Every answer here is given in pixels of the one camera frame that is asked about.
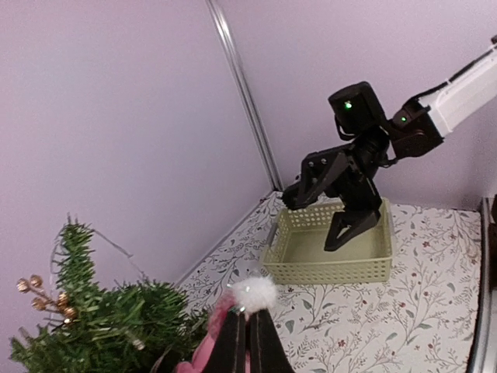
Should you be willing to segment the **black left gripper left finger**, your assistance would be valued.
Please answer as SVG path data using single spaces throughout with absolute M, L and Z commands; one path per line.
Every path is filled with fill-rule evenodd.
M 203 373 L 246 373 L 247 323 L 241 312 L 229 311 Z

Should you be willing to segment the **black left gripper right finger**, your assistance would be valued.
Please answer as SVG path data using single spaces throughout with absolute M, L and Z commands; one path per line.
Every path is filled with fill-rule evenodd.
M 262 309 L 249 318 L 248 351 L 251 373 L 294 372 L 267 309 Z

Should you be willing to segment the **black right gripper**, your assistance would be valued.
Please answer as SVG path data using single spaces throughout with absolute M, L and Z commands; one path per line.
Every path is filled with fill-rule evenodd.
M 368 82 L 349 85 L 328 98 L 344 145 L 308 154 L 298 181 L 285 189 L 282 201 L 290 210 L 306 208 L 324 193 L 338 197 L 347 211 L 333 214 L 324 250 L 335 252 L 351 239 L 374 228 L 381 217 L 376 172 L 388 159 L 387 118 Z

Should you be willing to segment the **pink white santa hat ornament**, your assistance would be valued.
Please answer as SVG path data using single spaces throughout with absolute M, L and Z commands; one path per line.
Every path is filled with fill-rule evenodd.
M 210 314 L 207 327 L 209 336 L 217 339 L 230 311 L 242 314 L 248 321 L 258 311 L 274 308 L 277 298 L 278 288 L 269 276 L 248 277 L 229 284 Z

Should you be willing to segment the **clear string light garland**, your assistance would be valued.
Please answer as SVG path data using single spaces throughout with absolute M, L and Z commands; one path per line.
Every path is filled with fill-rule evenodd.
M 134 255 L 79 220 L 67 220 L 56 234 L 50 255 L 54 290 L 68 294 L 78 315 L 50 324 L 53 334 L 101 347 L 149 349 L 151 325 L 146 315 L 154 278 Z

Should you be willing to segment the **small green christmas tree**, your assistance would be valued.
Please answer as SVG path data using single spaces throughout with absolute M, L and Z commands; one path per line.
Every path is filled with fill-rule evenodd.
M 20 278 L 21 294 L 45 312 L 35 334 L 12 336 L 10 360 L 26 372 L 170 372 L 192 357 L 209 312 L 189 310 L 185 291 L 142 274 L 104 288 L 96 280 L 91 241 L 98 231 L 69 218 L 55 240 L 50 263 L 55 286 L 37 274 Z

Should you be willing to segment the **gold berry sprig ornament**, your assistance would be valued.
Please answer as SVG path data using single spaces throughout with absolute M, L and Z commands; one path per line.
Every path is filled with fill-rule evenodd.
M 29 278 L 20 278 L 16 283 L 19 293 L 35 294 L 31 301 L 31 307 L 39 312 L 52 312 L 63 317 L 64 323 L 70 323 L 78 315 L 77 309 L 70 304 L 67 293 L 61 292 L 55 298 L 49 295 L 43 287 L 43 278 L 32 274 Z

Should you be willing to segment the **pink bow ornament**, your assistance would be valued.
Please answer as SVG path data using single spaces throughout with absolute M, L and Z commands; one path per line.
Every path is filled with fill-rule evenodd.
M 153 368 L 151 372 L 201 373 L 213 352 L 215 339 L 207 334 L 195 349 L 190 361 L 181 361 L 174 368 Z

